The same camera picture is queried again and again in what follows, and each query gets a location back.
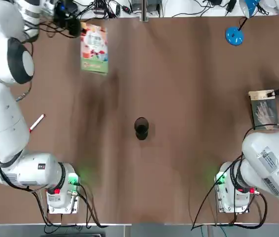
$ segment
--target white device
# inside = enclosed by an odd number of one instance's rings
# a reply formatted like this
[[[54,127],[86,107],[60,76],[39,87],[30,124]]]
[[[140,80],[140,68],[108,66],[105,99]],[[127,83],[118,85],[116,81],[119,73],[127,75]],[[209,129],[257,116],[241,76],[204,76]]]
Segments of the white device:
[[[17,2],[21,13],[15,5],[0,0],[0,183],[8,185],[4,181],[7,179],[19,187],[44,186],[51,213],[77,213],[78,197],[70,193],[77,189],[73,183],[78,182],[73,167],[58,163],[52,154],[26,150],[29,128],[9,86],[33,78],[32,57],[20,40],[24,37],[24,22],[37,18],[29,18],[24,8],[30,9],[29,2]]]
[[[234,166],[235,177],[231,177],[230,169],[224,174],[216,185],[217,203],[220,212],[234,212],[233,183],[242,188],[236,188],[235,212],[242,213],[249,203],[250,188],[259,188],[267,191],[279,199],[279,132],[262,133],[255,132],[248,135],[243,141],[244,160],[238,161]],[[218,179],[230,165],[224,163]]]

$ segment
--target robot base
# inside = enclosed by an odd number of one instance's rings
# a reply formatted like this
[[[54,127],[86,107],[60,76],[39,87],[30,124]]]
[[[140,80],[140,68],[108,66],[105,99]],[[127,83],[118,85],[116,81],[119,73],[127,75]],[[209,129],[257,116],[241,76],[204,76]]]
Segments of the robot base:
[[[219,173],[214,177],[214,180],[217,179],[224,173],[227,167],[231,164],[231,162],[225,162],[220,170]],[[219,212],[225,213],[234,213],[234,191],[235,193],[235,212],[242,214],[246,208],[248,207],[249,203],[249,195],[250,193],[242,193],[238,190],[235,190],[234,185],[232,183],[230,177],[230,170],[228,169],[224,176],[220,178],[219,184],[215,186],[216,191],[216,202],[217,208]]]
[[[65,181],[59,194],[46,193],[47,205],[50,214],[76,214],[78,212],[79,197],[72,196],[67,191],[78,191],[78,186],[73,182],[79,182],[79,177],[75,173],[74,168],[63,163],[65,168]]]

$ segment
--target sticker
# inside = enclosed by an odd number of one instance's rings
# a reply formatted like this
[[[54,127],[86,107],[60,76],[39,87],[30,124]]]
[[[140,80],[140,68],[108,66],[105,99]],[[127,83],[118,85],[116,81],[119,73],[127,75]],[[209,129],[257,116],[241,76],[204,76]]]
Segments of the sticker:
[[[5,174],[5,175],[11,183],[12,182],[17,182],[17,174],[9,173],[9,174]]]
[[[49,201],[60,201],[61,196],[60,195],[49,195],[48,199],[49,199]]]
[[[34,186],[34,185],[38,185],[37,181],[24,181],[24,182],[20,182],[20,184],[24,185],[24,186]]]
[[[45,164],[37,164],[37,169],[45,169]]]
[[[263,166],[270,172],[274,172],[279,167],[279,160],[274,155],[273,152],[271,152],[269,147],[266,147],[261,153],[259,157],[260,162],[263,164]]]
[[[279,196],[279,185],[271,176],[263,179],[263,181],[268,186],[272,194],[274,194],[275,196]]]

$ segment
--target small box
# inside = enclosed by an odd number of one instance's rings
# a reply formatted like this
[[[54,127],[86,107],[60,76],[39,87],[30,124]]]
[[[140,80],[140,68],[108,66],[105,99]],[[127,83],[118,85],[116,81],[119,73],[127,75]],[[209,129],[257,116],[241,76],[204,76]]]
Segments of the small box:
[[[279,128],[278,111],[275,96],[268,97],[273,90],[250,91],[249,98],[252,111],[252,122],[255,130],[273,130]]]
[[[108,73],[107,31],[101,26],[81,23],[81,69],[95,73]]]

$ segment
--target colorful package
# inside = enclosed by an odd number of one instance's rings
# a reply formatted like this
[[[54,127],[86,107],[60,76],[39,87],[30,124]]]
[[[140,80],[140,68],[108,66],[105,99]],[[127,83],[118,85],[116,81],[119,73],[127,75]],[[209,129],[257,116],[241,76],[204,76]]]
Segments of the colorful package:
[[[107,32],[100,26],[81,23],[81,69],[108,73]]]

